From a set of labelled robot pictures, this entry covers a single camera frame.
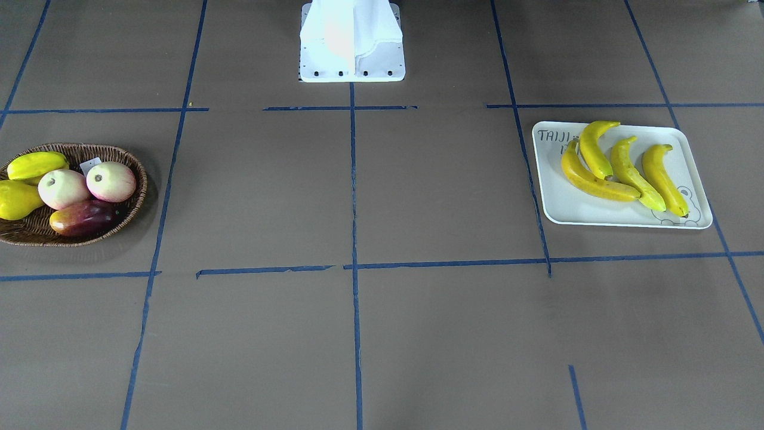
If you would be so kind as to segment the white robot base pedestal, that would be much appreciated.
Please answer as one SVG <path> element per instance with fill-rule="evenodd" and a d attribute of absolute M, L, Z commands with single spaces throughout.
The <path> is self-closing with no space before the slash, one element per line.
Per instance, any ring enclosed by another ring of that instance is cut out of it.
<path fill-rule="evenodd" d="M 302 6 L 303 82 L 399 82 L 406 76 L 399 6 L 390 1 L 311 1 Z"/>

